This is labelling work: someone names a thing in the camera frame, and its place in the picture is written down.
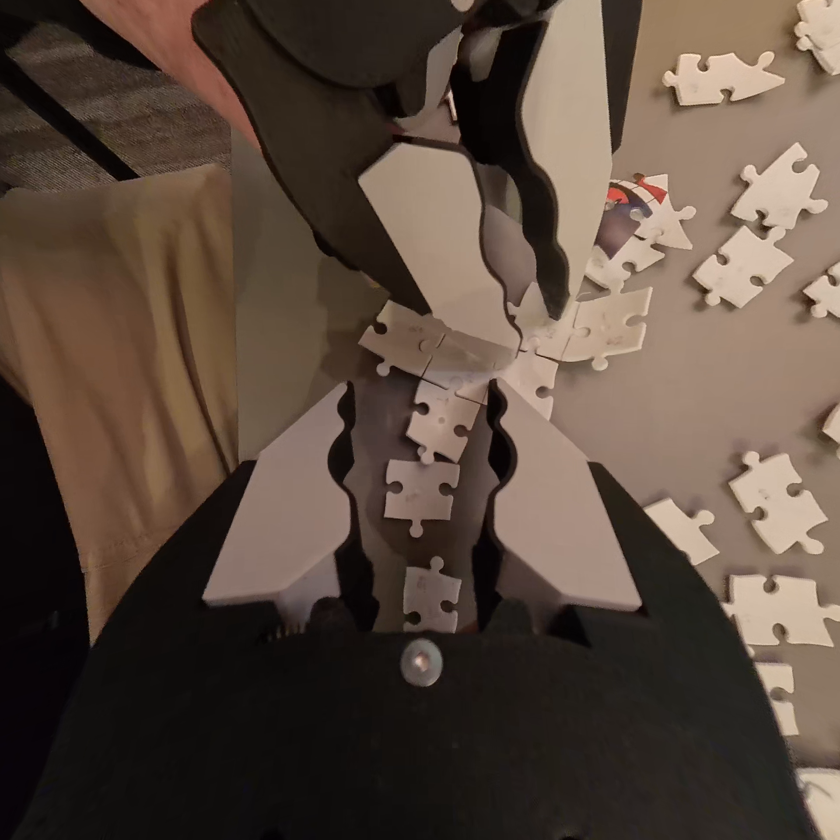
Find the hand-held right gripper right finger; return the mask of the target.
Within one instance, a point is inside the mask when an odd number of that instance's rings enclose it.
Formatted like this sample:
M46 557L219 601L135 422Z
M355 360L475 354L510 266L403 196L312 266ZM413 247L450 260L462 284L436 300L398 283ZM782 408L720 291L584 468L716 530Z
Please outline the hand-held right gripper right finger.
M535 631L566 606L637 612L592 462L506 381L490 383L486 409L497 485L478 538L479 629L504 600L524 603Z

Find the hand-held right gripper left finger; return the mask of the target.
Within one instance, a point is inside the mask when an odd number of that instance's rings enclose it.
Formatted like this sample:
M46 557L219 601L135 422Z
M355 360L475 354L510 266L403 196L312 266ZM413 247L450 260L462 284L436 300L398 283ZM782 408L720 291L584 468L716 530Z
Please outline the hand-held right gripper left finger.
M355 393L336 385L257 457L203 593L208 606L271 602L303 628L322 599L373 629L380 606L345 480L354 466Z

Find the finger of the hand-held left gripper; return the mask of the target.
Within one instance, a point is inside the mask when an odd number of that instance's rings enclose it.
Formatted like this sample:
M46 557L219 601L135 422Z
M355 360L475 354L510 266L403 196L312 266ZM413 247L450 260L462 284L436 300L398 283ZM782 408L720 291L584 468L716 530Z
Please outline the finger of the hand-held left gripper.
M486 206L471 156L446 143L397 142L359 184L436 320L471 350L513 360L521 333L487 257Z
M560 320L582 282L613 165L602 2L565 1L475 28L451 88L461 140L520 198L542 300Z

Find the joined puzzle ball section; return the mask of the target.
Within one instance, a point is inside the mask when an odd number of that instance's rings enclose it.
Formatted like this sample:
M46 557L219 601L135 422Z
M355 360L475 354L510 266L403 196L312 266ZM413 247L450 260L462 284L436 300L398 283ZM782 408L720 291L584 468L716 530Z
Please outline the joined puzzle ball section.
M414 375L421 383L406 436L417 446L421 462L436 456L458 463L479 405L487 403L489 383L508 383L539 415L551 419L551 390L560 363L589 362L602 371L611 356L641 349L652 290L613 290L601 297L576 301L568 328L552 321L532 283L520 304L510 311L524 328L520 349L508 359L483 342L447 330L430 316L418 316L387 302L373 325L362 334L360 347L380 359L381 376L393 369Z

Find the person's left forearm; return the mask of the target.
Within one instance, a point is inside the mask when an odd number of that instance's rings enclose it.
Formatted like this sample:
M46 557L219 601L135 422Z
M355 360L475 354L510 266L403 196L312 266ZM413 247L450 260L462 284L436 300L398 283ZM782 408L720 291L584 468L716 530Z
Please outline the person's left forearm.
M255 151L259 141L242 102L193 35L193 16L205 1L114 2L120 33L165 73L211 106Z

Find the printed joined puzzle pieces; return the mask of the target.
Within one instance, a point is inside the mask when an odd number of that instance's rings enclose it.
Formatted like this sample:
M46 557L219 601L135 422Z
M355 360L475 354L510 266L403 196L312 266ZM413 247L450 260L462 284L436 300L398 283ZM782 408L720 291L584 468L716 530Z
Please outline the printed joined puzzle pieces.
M662 260L664 249L692 250L685 223L696 212L693 206L674 206L666 173L610 181L585 278L617 291L633 273Z

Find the khaki pants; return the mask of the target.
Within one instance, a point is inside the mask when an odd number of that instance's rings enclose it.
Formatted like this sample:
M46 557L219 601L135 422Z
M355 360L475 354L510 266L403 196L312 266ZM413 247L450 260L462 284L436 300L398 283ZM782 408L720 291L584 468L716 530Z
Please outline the khaki pants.
M2 378L35 411L95 644L238 466L232 181L13 188L1 236Z

